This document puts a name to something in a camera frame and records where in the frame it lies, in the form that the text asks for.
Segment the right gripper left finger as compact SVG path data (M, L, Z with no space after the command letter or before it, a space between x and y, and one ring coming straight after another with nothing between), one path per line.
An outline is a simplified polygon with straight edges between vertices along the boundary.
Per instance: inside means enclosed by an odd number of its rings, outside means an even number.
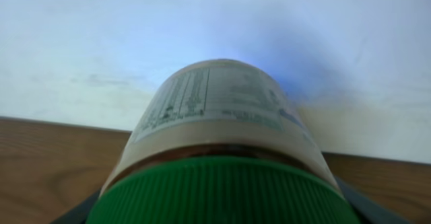
M77 206L56 218L54 221L51 221L50 224L85 224L99 196L100 190L97 190Z

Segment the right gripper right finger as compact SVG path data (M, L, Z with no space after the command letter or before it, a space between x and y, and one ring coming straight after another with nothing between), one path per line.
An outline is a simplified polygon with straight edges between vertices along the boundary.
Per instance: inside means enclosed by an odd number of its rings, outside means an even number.
M361 224L410 224L410 222L386 209L361 192L355 190L341 178L335 177L345 199L354 208Z

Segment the green lid white jar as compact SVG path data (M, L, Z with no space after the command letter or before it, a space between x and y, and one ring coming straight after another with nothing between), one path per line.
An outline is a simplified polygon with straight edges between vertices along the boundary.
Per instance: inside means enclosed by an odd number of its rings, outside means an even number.
M169 77L88 223L358 223L278 83L233 60Z

